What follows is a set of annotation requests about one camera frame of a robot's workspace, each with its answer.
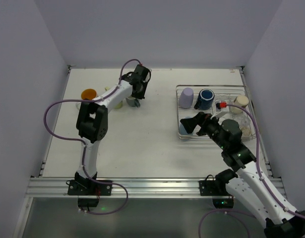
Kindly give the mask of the grey-teal mug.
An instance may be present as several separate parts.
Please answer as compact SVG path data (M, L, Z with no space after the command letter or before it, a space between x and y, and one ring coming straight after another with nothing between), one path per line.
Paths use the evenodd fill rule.
M125 100L130 107L140 108L141 106L140 101L137 98L127 97Z

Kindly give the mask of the dark blue mug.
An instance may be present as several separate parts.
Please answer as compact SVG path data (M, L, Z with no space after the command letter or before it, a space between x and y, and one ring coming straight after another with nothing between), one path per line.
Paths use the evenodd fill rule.
M196 110L209 110L212 107L215 94L210 89L202 89L199 91L194 109Z

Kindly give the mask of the pale yellow-green mug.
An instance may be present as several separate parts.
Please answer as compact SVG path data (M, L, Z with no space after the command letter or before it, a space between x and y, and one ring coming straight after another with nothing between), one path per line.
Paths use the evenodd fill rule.
M105 91L110 90L110 87L105 87ZM114 109L120 109L123 106L123 101L120 101L115 107Z

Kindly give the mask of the lilac plastic cup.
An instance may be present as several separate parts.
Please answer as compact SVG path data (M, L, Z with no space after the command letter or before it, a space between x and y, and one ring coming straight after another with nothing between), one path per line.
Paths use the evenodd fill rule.
M183 89L180 98L179 98L179 106L184 109L189 109L192 106L194 99L194 91L192 88L187 87Z

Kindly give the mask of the white floral orange-inside mug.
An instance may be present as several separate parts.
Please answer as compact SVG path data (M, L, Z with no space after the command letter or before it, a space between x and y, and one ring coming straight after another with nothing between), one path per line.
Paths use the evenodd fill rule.
M81 93L81 100L93 100L98 96L96 90L94 89L85 89Z

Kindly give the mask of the light blue plastic cup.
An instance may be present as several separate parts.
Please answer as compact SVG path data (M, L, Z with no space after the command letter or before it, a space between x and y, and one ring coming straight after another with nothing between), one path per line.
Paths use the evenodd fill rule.
M184 128L184 126L183 126L183 124L180 122L180 125L179 125L179 133L181 134L181 135L188 135L188 136L191 136L191 135L193 135L193 133L188 133L187 131L186 131L186 129Z

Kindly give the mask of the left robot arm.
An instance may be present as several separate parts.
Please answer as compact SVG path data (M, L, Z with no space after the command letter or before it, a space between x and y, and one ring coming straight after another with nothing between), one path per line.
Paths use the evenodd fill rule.
M94 102L81 103L76 128L82 139L80 165L74 180L83 186L89 186L96 179L96 161L101 140L108 132L108 114L126 98L144 99L151 70L138 64L134 71L124 74L120 82L96 97Z

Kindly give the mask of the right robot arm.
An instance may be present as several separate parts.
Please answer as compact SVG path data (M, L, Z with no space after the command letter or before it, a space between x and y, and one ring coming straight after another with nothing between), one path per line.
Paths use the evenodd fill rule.
M302 238L305 235L305 211L295 206L277 190L262 171L258 159L242 142L239 124L203 112L182 119L187 133L199 126L198 136L208 136L221 149L221 156L229 167L218 173L205 187L226 192L239 200L262 224L267 238Z

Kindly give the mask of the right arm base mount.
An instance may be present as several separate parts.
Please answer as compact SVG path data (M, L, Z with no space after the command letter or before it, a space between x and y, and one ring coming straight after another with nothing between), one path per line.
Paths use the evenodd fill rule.
M216 180L213 175L208 175L205 179L199 180L199 192L201 196L225 196L227 192L225 185L220 180Z

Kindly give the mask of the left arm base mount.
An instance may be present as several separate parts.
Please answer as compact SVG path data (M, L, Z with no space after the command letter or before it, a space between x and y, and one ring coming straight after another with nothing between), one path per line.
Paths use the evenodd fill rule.
M67 180L68 195L76 196L110 196L112 191L112 180L99 180L100 183L89 181L87 185L81 185L75 180Z

